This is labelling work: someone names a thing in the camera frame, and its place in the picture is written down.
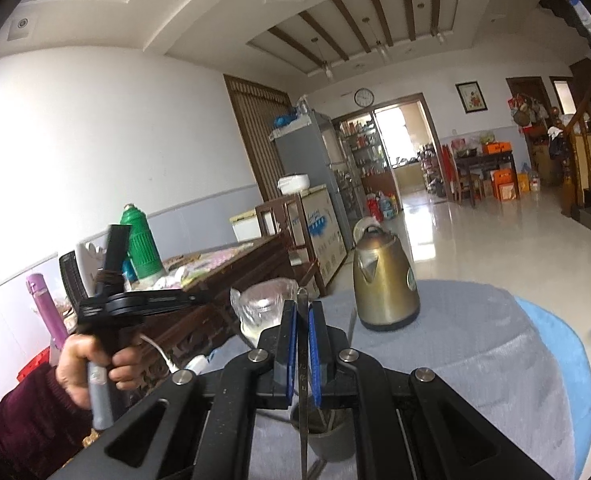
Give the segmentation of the maroon sleeve left forearm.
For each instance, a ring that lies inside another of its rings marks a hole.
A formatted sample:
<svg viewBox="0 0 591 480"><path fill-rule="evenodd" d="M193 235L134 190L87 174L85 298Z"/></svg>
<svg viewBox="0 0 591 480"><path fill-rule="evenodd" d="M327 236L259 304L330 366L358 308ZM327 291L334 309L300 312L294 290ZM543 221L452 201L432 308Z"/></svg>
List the maroon sleeve left forearm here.
<svg viewBox="0 0 591 480"><path fill-rule="evenodd" d="M83 448L90 411L41 364L0 400L0 479L46 479Z"/></svg>

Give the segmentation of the person's left hand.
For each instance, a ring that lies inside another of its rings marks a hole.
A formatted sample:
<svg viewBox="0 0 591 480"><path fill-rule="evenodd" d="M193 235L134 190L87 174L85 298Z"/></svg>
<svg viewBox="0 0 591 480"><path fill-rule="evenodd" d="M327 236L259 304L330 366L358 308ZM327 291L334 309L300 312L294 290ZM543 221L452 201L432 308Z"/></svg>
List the person's left hand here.
<svg viewBox="0 0 591 480"><path fill-rule="evenodd" d="M108 378L119 390L135 390L142 383L142 338L136 334L131 344L108 356L95 336L75 334L68 337L56 366L56 381L83 410L90 409L87 365L107 370Z"/></svg>

